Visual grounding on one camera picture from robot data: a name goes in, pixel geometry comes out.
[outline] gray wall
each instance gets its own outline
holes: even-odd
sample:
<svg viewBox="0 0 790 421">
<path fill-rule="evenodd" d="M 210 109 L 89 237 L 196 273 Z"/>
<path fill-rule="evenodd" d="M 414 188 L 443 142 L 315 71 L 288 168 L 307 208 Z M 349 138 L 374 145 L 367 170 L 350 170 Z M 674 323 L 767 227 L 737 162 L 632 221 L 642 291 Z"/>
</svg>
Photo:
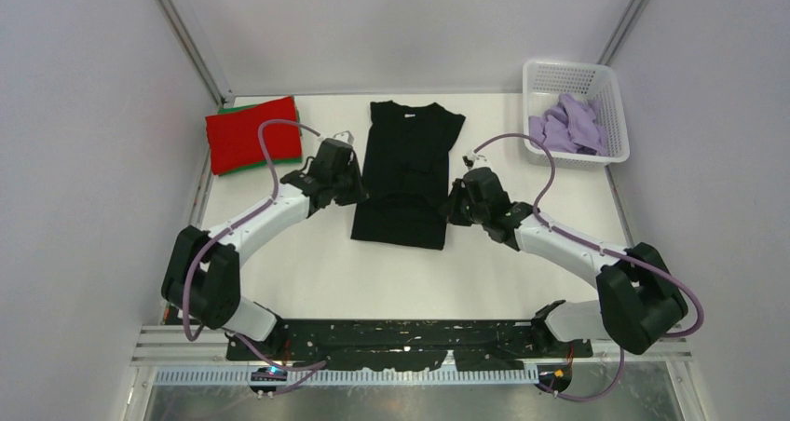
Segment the gray wall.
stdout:
<svg viewBox="0 0 790 421">
<path fill-rule="evenodd" d="M 154 0 L 0 21 L 0 418 L 113 419 L 212 103 Z"/>
<path fill-rule="evenodd" d="M 175 0 L 237 95 L 518 91 L 595 62 L 629 0 Z"/>
<path fill-rule="evenodd" d="M 636 239 L 702 299 L 722 419 L 790 412 L 790 0 L 651 0 L 615 59 Z"/>
</svg>

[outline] white laundry basket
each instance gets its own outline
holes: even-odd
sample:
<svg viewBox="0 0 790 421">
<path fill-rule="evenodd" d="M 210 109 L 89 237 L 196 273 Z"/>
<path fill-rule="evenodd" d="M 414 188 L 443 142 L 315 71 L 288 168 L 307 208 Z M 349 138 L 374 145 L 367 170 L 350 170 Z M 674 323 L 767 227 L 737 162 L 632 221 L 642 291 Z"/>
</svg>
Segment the white laundry basket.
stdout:
<svg viewBox="0 0 790 421">
<path fill-rule="evenodd" d="M 624 162 L 630 154 L 625 115 L 622 112 L 620 87 L 612 69 L 598 64 L 560 61 L 529 61 L 524 64 L 524 134 L 529 135 L 529 117 L 543 115 L 554 106 L 561 93 L 569 92 L 578 100 L 601 101 L 597 123 L 606 127 L 609 156 L 558 153 L 552 151 L 558 167 L 595 169 L 610 163 Z M 526 144 L 526 159 L 536 165 L 548 165 L 543 150 Z"/>
</svg>

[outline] white table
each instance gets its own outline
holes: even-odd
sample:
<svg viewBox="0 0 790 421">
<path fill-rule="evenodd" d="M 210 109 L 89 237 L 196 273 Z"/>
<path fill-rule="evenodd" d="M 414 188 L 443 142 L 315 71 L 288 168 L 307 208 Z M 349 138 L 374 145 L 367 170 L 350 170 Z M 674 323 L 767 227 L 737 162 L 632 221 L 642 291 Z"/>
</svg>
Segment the white table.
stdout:
<svg viewBox="0 0 790 421">
<path fill-rule="evenodd" d="M 264 97 L 237 98 L 241 106 Z M 520 94 L 321 95 L 295 98 L 301 121 L 325 136 L 350 129 L 362 160 L 370 102 L 422 106 L 437 102 L 467 117 L 450 152 L 450 181 L 466 171 L 461 157 L 502 132 L 522 128 Z M 302 137 L 305 156 L 318 141 Z M 522 140 L 483 150 L 512 200 L 531 203 L 549 169 L 527 163 Z M 277 166 L 278 175 L 295 165 Z M 203 226 L 218 224 L 271 192 L 268 169 L 214 177 Z M 558 170 L 541 208 L 602 240 L 624 244 L 603 169 Z M 558 299 L 597 297 L 580 278 L 538 258 L 496 244 L 479 226 L 447 226 L 443 251 L 350 239 L 354 206 L 332 205 L 266 244 L 241 270 L 241 293 L 284 318 L 529 319 Z"/>
</svg>

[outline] crumpled fabric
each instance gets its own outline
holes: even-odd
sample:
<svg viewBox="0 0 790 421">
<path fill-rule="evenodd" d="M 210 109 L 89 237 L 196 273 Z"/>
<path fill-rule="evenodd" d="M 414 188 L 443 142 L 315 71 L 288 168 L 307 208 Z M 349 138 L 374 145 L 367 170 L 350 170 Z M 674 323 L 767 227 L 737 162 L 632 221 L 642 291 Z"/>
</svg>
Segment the crumpled fabric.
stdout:
<svg viewBox="0 0 790 421">
<path fill-rule="evenodd" d="M 543 116 L 529 117 L 529 135 L 549 151 L 608 156 L 608 132 L 595 123 L 600 112 L 600 100 L 580 102 L 571 94 L 563 93 L 558 103 L 547 109 Z"/>
</svg>

